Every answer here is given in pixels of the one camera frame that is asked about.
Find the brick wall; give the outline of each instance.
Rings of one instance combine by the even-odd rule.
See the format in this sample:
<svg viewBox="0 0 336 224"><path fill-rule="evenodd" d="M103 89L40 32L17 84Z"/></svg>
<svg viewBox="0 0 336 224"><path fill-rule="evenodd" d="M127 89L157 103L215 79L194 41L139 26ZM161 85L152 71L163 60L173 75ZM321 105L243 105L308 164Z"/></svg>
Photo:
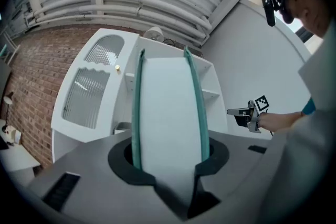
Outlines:
<svg viewBox="0 0 336 224"><path fill-rule="evenodd" d="M14 92L8 122L22 132L23 146L44 168L52 163L50 124L58 90L76 55L99 28L143 34L124 27L73 25L39 30L14 40L21 48L11 64L5 91ZM2 105L2 119L5 112Z"/></svg>

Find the person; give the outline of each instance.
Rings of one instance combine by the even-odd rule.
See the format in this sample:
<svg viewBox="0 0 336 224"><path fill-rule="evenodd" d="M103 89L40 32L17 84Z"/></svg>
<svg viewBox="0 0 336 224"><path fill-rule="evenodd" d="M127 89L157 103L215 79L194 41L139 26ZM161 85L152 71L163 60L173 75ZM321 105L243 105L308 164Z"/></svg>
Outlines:
<svg viewBox="0 0 336 224"><path fill-rule="evenodd" d="M331 13L324 0L277 0L280 3L280 14L287 24L294 18L301 20L304 28L323 38L328 31ZM302 111L276 114L262 113L259 118L259 127L271 132L291 127L295 121L315 110L314 102L310 99Z"/></svg>

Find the blue cuff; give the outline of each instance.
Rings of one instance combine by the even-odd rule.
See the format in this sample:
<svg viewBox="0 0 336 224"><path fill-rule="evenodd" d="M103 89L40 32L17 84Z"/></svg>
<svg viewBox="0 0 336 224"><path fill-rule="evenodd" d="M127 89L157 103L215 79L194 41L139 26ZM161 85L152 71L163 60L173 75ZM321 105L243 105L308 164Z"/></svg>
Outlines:
<svg viewBox="0 0 336 224"><path fill-rule="evenodd" d="M306 106L303 108L302 112L305 115L309 115L309 114L313 113L315 110L316 110L315 104L314 104L312 98L310 98L308 103L306 104Z"/></svg>

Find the green edge trim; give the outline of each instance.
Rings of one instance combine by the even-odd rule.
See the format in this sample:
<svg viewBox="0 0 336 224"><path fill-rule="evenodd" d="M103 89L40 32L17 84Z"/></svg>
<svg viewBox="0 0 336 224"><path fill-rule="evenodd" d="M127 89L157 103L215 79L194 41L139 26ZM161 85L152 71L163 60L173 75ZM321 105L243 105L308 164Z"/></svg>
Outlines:
<svg viewBox="0 0 336 224"><path fill-rule="evenodd" d="M188 50L188 47L184 48L184 57L188 60L190 65L191 75L194 82L194 89L196 95L196 104L198 112L198 121L199 121L199 132L201 134L201 151L202 151L202 162L209 158L210 154L210 145L209 145L209 133L208 133L208 124L206 120L206 111L204 106L204 99L202 94L201 84L199 82L198 73L196 71L195 63L192 54Z"/></svg>
<svg viewBox="0 0 336 224"><path fill-rule="evenodd" d="M140 151L140 87L142 64L145 55L145 49L139 54L138 65L135 73L135 88L133 92L132 103L132 159L133 165L141 169L141 151Z"/></svg>

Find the cabinet door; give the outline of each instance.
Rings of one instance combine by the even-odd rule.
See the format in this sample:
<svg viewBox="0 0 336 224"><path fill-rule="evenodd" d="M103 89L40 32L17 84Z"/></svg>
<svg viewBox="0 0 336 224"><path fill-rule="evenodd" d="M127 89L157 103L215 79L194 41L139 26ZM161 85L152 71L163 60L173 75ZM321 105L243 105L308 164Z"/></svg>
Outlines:
<svg viewBox="0 0 336 224"><path fill-rule="evenodd" d="M114 105L138 37L99 29L89 39L60 87L51 122L54 130L81 142L112 133Z"/></svg>

